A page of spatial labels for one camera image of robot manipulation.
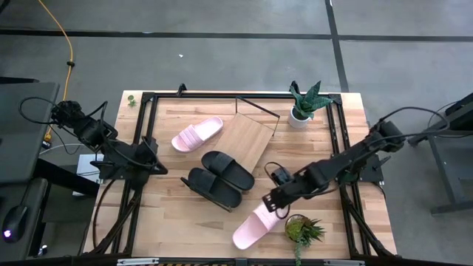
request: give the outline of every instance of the butcher block tabletop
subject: butcher block tabletop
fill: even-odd
[[[124,91],[118,110],[115,128],[118,139],[132,143],[135,133],[140,99],[143,91]],[[133,95],[136,106],[129,106],[128,97]],[[363,103],[359,93],[341,93],[345,120],[350,143],[353,145],[368,133]],[[287,116],[294,104],[291,99],[249,99],[253,103],[280,115],[277,118],[245,102],[239,101],[238,113],[275,129],[274,136],[259,158],[253,170],[254,187],[243,194],[240,206],[231,213],[191,191],[182,181],[194,167],[203,168],[200,159],[213,149],[220,135],[225,132],[235,116],[235,99],[216,98],[160,98],[154,123],[153,137],[159,145],[157,155],[169,170],[167,175],[151,175],[143,189],[137,231],[132,255],[157,257],[205,257],[205,258],[262,258],[292,259],[294,243],[284,232],[284,222],[280,222],[247,250],[239,250],[232,242],[234,231],[246,220],[253,209],[262,202],[262,196],[274,188],[273,182],[263,170],[267,162],[278,162],[289,171],[295,172],[308,163],[330,158],[333,153],[330,142],[329,124],[325,108],[317,110],[305,129],[294,129],[287,122]],[[146,126],[151,104],[148,104],[143,123]],[[336,128],[339,121],[333,107]],[[190,153],[180,153],[171,146],[171,139],[190,124],[218,116],[223,120],[222,132]],[[338,137],[340,150],[344,147]],[[104,197],[98,212],[98,241],[105,237],[117,219],[124,181],[117,180]],[[101,186],[101,195],[105,184]],[[395,253],[395,243],[381,190],[371,183],[359,183],[364,217],[375,235],[386,249]],[[340,193],[299,199],[291,205],[290,214],[303,214],[311,219],[320,219],[320,226],[326,231],[322,242],[314,241],[310,248],[302,251],[304,259],[349,259],[344,218],[341,211]],[[361,241],[358,226],[351,219],[358,250]],[[126,242],[129,224],[124,226],[120,250]],[[84,252],[92,249],[92,222],[90,223]]]

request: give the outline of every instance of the pink slide sandal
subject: pink slide sandal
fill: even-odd
[[[276,216],[276,212],[270,213],[265,204],[261,203],[235,231],[234,244],[241,250],[249,248],[279,221],[281,220]]]
[[[222,119],[211,117],[197,125],[190,125],[171,140],[172,146],[180,152],[191,152],[213,137],[223,127]]]

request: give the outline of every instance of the black slide sandal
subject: black slide sandal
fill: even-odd
[[[254,177],[234,158],[221,151],[209,151],[202,157],[202,165],[220,178],[247,191],[253,188]]]
[[[215,174],[201,168],[193,168],[188,179],[180,178],[191,190],[207,200],[231,212],[242,202],[242,194]]]

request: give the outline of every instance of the yellow cable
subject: yellow cable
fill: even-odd
[[[74,51],[72,49],[72,44],[71,44],[71,41],[69,40],[69,37],[67,36],[66,32],[64,31],[64,29],[62,28],[58,20],[54,17],[54,15],[50,12],[50,10],[47,9],[46,5],[44,5],[41,0],[38,0],[38,2],[39,4],[41,4],[41,6],[43,6],[46,12],[51,16],[52,20],[54,20],[54,22],[58,25],[59,29],[61,29],[62,34],[64,34],[64,37],[66,37],[66,41],[69,44],[69,54],[70,54],[69,62],[72,63],[74,59]],[[66,100],[67,87],[69,86],[69,78],[71,76],[71,72],[72,72],[72,66],[69,66],[69,69],[67,70],[66,83],[64,84],[64,95],[62,97],[62,100]],[[44,139],[48,141],[51,139],[51,128],[48,129],[46,136],[44,136]]]

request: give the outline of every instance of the concrete floor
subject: concrete floor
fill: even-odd
[[[68,30],[330,34],[324,0],[44,3]],[[332,0],[332,4],[339,34],[473,35],[469,0]],[[0,28],[56,30],[41,6],[28,0],[13,1],[0,14]],[[183,82],[189,89],[286,91],[292,80],[302,88],[322,80],[322,91],[341,91],[331,40],[78,37],[71,42],[77,66],[68,98],[85,110],[107,100],[110,123],[125,89],[176,89]],[[398,107],[437,109],[472,92],[473,42],[341,41],[341,54],[349,90],[362,94],[371,123]],[[62,37],[0,37],[1,76],[64,85],[68,57]],[[392,119],[408,133],[422,130],[428,118],[408,111]],[[65,134],[64,138],[77,142]],[[77,157],[63,155],[57,150],[45,158],[58,164],[77,162]],[[407,146],[383,171],[398,253],[411,259],[471,264],[473,211],[430,215],[429,209],[446,204],[447,198],[428,145]]]

